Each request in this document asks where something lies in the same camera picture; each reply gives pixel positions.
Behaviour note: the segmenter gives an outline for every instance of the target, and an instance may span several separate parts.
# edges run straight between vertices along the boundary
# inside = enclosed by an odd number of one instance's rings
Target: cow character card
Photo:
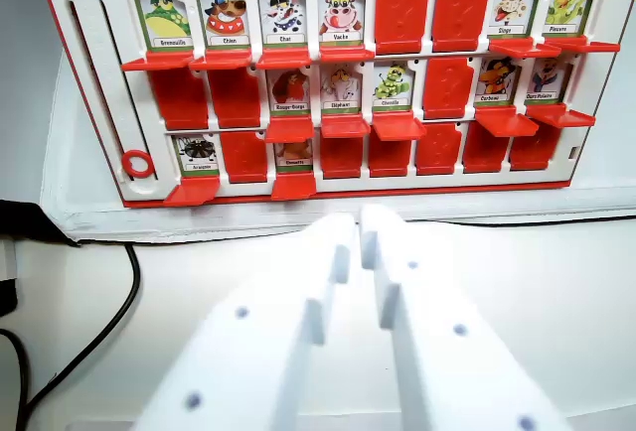
[[[537,59],[526,93],[526,105],[562,101],[571,67],[559,59]]]
[[[484,59],[475,91],[475,106],[511,105],[519,70],[510,57]]]
[[[323,115],[359,113],[362,75],[352,64],[325,64],[320,67],[320,103]]]
[[[592,0],[552,0],[544,25],[544,36],[581,36],[591,5]]]
[[[267,93],[272,116],[309,114],[307,69],[267,71]]]
[[[219,173],[212,135],[173,136],[181,176],[215,176]]]
[[[135,0],[146,46],[152,52],[193,49],[186,6],[177,0]]]
[[[313,155],[311,140],[301,143],[277,143],[274,145],[276,171],[312,171]]]
[[[318,0],[318,15],[322,45],[362,44],[365,0]]]
[[[413,71],[406,62],[376,63],[373,111],[408,111],[411,107]]]
[[[258,5],[264,47],[307,45],[304,0],[258,0]]]
[[[528,37],[537,0],[495,0],[488,26],[490,39]]]
[[[246,4],[243,0],[197,0],[205,29],[206,47],[211,50],[247,49]]]

